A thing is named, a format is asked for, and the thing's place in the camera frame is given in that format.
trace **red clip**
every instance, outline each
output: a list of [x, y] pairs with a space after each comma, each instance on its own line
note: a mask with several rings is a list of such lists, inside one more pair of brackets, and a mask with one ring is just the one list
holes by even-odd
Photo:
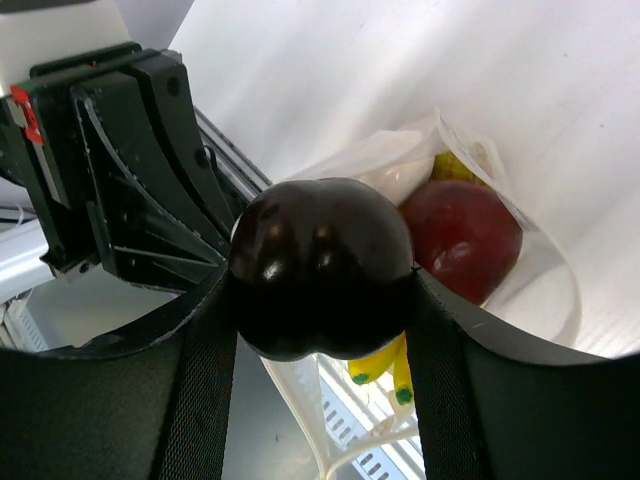
[[33, 143], [37, 143], [38, 145], [44, 145], [44, 140], [42, 139], [42, 132], [40, 130], [40, 126], [38, 125], [36, 114], [33, 111], [33, 106], [31, 104], [31, 97], [29, 96], [29, 92], [27, 92], [23, 88], [13, 85], [11, 87], [11, 95], [13, 96], [13, 99], [15, 100], [15, 102], [18, 105], [20, 105], [20, 108], [24, 113], [24, 117], [27, 120], [27, 126], [24, 129], [24, 133], [27, 135], [27, 138], [31, 140]]

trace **yellow fruit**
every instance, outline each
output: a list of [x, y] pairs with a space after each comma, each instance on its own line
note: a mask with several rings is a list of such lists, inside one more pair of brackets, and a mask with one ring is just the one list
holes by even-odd
[[358, 360], [349, 360], [348, 367], [351, 380], [358, 385], [375, 382], [393, 364], [403, 341], [404, 334], [398, 336], [388, 346], [373, 355], [359, 358]]
[[393, 364], [393, 386], [396, 391], [396, 400], [400, 405], [407, 405], [413, 402], [413, 383], [411, 382], [411, 372], [409, 371], [409, 360], [407, 358], [407, 341], [403, 340], [398, 350], [398, 356]]
[[476, 185], [485, 185], [452, 152], [436, 155], [430, 178], [431, 180], [464, 180]]

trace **white wall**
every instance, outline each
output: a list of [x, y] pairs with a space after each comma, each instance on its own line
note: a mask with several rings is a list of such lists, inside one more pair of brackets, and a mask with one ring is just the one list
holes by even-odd
[[196, 0], [196, 105], [273, 179], [442, 107], [574, 259], [579, 346], [640, 348], [640, 3]]

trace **white pipe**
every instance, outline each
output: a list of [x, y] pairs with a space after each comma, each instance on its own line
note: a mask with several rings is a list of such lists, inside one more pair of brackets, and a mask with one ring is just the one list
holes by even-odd
[[48, 249], [37, 220], [0, 234], [0, 303], [53, 279], [40, 260]]

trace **red apple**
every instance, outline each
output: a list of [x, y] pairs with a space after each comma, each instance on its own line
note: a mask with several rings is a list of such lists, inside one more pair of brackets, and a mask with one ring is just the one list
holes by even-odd
[[481, 305], [511, 271], [522, 229], [489, 188], [431, 181], [402, 207], [416, 261], [449, 290]]

